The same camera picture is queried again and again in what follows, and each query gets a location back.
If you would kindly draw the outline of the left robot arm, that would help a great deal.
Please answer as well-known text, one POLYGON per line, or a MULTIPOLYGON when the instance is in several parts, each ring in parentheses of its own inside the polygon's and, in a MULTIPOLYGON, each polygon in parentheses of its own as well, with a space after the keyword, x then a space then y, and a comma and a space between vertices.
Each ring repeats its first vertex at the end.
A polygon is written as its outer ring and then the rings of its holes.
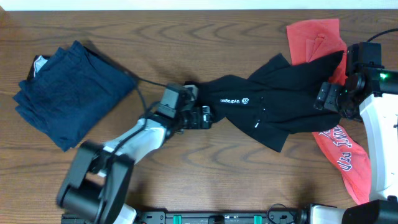
POLYGON ((134 210, 121 216, 133 167, 159 149, 174 133, 185 129, 208 129, 209 106, 178 111, 170 118, 160 111, 146 111, 122 136, 97 144, 85 141, 58 191, 57 205, 89 223, 132 223, 134 210))

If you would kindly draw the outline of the black polo shirt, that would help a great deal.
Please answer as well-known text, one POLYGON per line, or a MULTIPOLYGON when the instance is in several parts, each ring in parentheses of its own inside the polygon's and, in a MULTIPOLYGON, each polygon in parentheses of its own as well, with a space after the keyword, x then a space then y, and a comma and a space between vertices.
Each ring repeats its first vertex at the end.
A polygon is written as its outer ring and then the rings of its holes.
POLYGON ((289 135, 327 131, 340 122, 338 113, 313 105, 342 59, 343 52, 337 51, 291 65, 278 54, 249 78, 225 75, 192 85, 198 88, 198 105, 210 107, 213 123, 226 118, 251 138, 280 152, 289 135))

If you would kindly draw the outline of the red printed t-shirt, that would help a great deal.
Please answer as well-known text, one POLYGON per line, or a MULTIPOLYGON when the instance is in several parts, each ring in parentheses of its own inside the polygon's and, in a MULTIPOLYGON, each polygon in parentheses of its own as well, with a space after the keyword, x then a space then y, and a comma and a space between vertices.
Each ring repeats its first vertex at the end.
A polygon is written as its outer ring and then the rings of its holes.
MULTIPOLYGON (((288 25, 287 39, 292 63, 312 62, 337 51, 346 51, 338 19, 312 19, 288 25)), ((344 185, 356 204, 369 202, 371 164, 367 152, 337 125, 313 137, 326 158, 340 171, 344 185)))

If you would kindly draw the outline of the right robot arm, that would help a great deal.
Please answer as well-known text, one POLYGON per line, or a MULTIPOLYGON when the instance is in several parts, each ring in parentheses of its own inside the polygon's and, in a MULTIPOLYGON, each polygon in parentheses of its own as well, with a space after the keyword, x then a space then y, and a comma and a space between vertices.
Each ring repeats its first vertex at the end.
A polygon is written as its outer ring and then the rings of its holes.
POLYGON ((347 49, 344 85, 324 83, 314 107, 362 121, 371 162, 369 202, 347 209, 310 204, 296 223, 397 223, 397 71, 382 65, 381 45, 347 49))

